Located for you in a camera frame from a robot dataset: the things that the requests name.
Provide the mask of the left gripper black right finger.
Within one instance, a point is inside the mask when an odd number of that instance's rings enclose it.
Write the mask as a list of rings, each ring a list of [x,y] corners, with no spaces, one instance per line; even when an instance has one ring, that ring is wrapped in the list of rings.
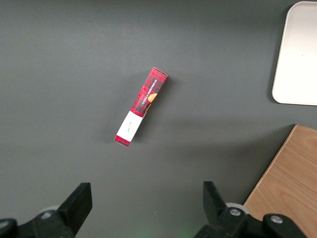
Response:
[[[265,214],[260,221],[240,204],[224,202],[212,181],[203,183],[203,207],[208,220],[196,238],[305,238],[306,234],[287,216]]]

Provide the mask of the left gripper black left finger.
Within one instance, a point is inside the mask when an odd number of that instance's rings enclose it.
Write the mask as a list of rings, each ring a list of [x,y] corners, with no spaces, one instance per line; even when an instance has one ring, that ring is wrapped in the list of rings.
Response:
[[[91,184],[83,182],[57,208],[46,208],[19,225],[13,218],[0,220],[2,238],[74,238],[92,210]]]

